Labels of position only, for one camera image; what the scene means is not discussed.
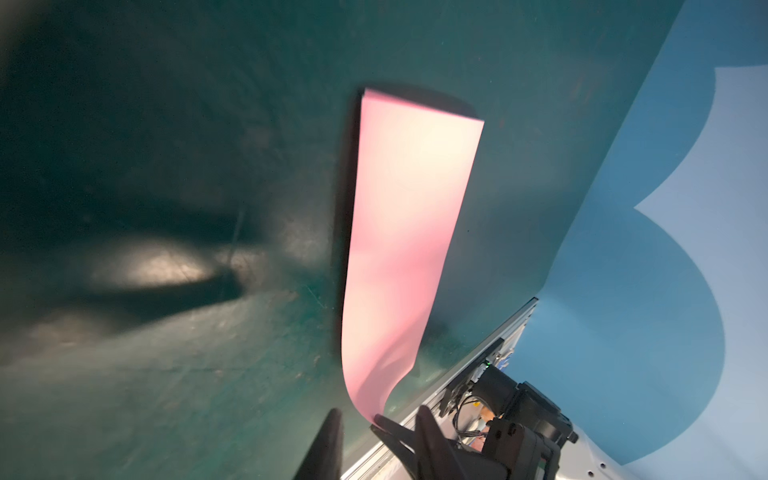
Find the white curved shape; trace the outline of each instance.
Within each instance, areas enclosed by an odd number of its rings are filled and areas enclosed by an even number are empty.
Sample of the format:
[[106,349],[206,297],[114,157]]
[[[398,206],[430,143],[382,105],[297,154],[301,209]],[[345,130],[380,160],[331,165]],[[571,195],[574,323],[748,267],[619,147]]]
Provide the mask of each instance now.
[[725,365],[693,425],[627,468],[657,480],[768,478],[768,65],[716,68],[696,144],[635,208],[680,244],[712,289]]

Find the black wire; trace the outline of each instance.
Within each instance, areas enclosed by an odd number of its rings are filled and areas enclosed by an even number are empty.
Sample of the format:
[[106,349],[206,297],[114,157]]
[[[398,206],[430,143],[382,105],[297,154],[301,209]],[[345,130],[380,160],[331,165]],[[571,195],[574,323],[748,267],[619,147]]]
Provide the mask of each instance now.
[[462,412],[462,407],[464,405],[467,405],[468,403],[472,403],[470,399],[476,399],[477,397],[470,395],[468,396],[464,402],[460,403],[458,405],[458,408],[456,409],[456,415],[453,416],[453,429],[456,431],[456,434],[461,438],[467,438],[467,437],[484,437],[488,433],[487,432],[481,432],[480,430],[470,430],[468,432],[465,432],[464,430],[458,429],[458,416]]

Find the paper strip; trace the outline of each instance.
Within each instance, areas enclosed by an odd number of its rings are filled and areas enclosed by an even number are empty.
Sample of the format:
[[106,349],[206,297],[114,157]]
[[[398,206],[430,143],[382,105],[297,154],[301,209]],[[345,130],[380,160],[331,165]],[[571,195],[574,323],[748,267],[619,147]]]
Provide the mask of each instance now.
[[368,420],[414,365],[482,128],[377,91],[363,95],[342,364]]

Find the teal wall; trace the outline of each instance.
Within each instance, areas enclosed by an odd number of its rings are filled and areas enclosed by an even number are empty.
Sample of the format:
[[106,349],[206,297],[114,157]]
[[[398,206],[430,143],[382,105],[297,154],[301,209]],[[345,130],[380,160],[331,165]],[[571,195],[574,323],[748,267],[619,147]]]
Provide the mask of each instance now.
[[41,8],[0,91],[0,477],[289,478],[334,406],[353,448],[359,89],[485,120],[394,412],[541,289],[680,4]]
[[[766,360],[751,342],[726,339],[740,338],[729,329],[735,321],[767,340],[762,306],[736,315],[729,307],[737,300],[753,305],[761,294],[739,292],[763,290],[768,273],[757,246],[768,241],[760,227],[768,197],[751,186],[768,178],[759,133],[768,131],[768,81],[760,70],[739,70],[768,64],[767,31],[765,2],[683,6],[558,251],[536,319],[507,370],[546,392],[622,464],[662,449],[703,421],[705,409],[719,409],[697,435],[670,444],[664,462],[653,455],[639,461],[636,471],[647,478],[762,478],[766,471],[759,467],[764,449],[743,447],[764,444],[748,440],[747,430],[761,430],[765,413],[732,415],[765,397],[765,369],[756,366]],[[723,164],[720,173],[683,169],[703,151],[711,156],[707,165]],[[673,177],[673,187],[660,187]],[[663,193],[654,193],[658,187]],[[701,198],[700,190],[706,191]],[[653,210],[645,209],[647,198],[656,199]],[[696,219],[704,230],[689,226]],[[752,246],[714,243],[728,232]],[[717,258],[741,273],[712,268]],[[717,287],[726,278],[733,288],[723,293]],[[724,370],[739,352],[741,373],[733,375],[753,385],[746,389],[727,382],[731,373]],[[716,392],[731,390],[717,401]]]

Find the green surface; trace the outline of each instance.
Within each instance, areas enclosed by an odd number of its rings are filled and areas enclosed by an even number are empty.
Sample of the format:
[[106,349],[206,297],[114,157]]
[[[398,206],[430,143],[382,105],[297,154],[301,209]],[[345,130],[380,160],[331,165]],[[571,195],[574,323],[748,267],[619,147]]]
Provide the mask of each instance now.
[[49,6],[0,91],[0,477],[289,478],[332,406],[351,449],[356,92],[486,122],[394,412],[538,292],[679,6]]

